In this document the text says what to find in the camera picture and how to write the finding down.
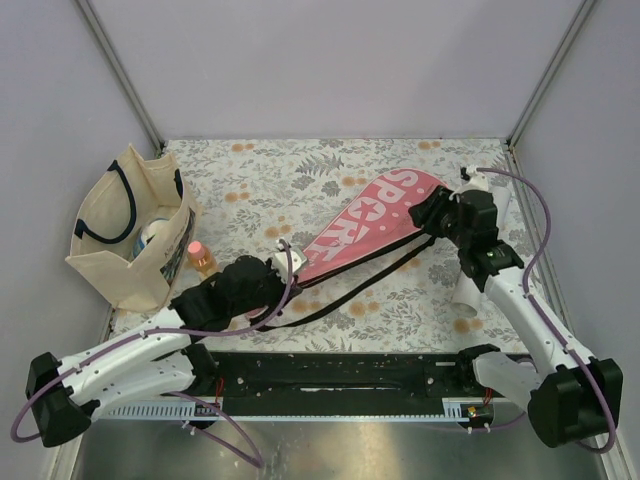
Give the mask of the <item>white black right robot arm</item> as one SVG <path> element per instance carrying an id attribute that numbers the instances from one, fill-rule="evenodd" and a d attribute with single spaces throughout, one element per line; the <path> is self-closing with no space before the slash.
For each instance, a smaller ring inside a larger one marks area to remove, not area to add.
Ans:
<path id="1" fill-rule="evenodd" d="M 475 396 L 487 387 L 523 410 L 548 447 L 583 443 L 605 434 L 615 441 L 623 375 L 612 359 L 599 360 L 543 301 L 537 299 L 515 250 L 499 237 L 498 209 L 488 191 L 454 193 L 439 186 L 410 207 L 414 226 L 458 249 L 462 272 L 503 313 L 525 344 L 530 367 L 491 351 L 459 366 L 455 383 Z"/>

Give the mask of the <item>pink racket cover bag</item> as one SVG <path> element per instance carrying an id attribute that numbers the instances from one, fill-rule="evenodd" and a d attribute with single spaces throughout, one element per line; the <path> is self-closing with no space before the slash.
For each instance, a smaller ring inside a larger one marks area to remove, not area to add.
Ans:
<path id="1" fill-rule="evenodd" d="M 409 209 L 443 185 L 413 168 L 376 177 L 303 250 L 309 263 L 296 286 L 310 289 L 423 238 Z"/>

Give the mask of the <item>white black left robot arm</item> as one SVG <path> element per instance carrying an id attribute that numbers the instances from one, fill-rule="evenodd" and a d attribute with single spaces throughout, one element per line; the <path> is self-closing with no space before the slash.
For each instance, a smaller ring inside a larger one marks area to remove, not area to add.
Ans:
<path id="1" fill-rule="evenodd" d="M 209 393 L 217 372 L 200 341 L 230 335 L 231 320 L 254 310 L 273 319 L 307 262 L 294 251 L 266 261 L 241 256 L 128 333 L 62 359 L 50 352 L 35 357 L 20 412 L 34 418 L 32 437 L 52 448 L 129 402 L 189 389 Z"/>

